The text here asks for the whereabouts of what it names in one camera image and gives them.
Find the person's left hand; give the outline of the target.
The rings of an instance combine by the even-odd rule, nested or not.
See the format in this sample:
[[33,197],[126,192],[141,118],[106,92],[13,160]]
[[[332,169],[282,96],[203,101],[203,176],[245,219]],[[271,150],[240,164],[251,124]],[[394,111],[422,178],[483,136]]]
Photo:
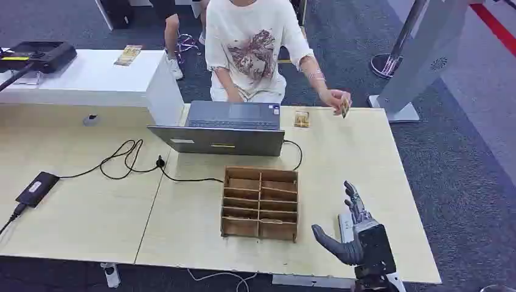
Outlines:
[[338,89],[326,89],[319,93],[319,98],[328,106],[334,109],[334,115],[346,117],[351,106],[351,94]]

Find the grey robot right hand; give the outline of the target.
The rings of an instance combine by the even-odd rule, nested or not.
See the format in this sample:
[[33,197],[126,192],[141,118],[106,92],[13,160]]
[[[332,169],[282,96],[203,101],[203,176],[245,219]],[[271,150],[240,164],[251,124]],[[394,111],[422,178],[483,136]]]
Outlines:
[[343,186],[348,196],[344,203],[352,217],[353,239],[340,243],[328,236],[321,226],[313,224],[316,241],[343,264],[354,266],[359,279],[395,273],[396,264],[384,225],[365,208],[353,184],[345,181]]

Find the person's right hand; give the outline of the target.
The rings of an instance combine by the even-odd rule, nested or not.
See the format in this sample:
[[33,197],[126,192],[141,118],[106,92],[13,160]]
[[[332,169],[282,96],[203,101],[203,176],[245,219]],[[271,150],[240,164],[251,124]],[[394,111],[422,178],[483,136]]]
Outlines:
[[239,90],[235,87],[228,87],[225,89],[227,95],[228,95],[228,101],[229,102],[235,102],[235,103],[240,103],[240,102],[244,102],[244,99],[242,98],[242,96],[240,95],[239,93]]

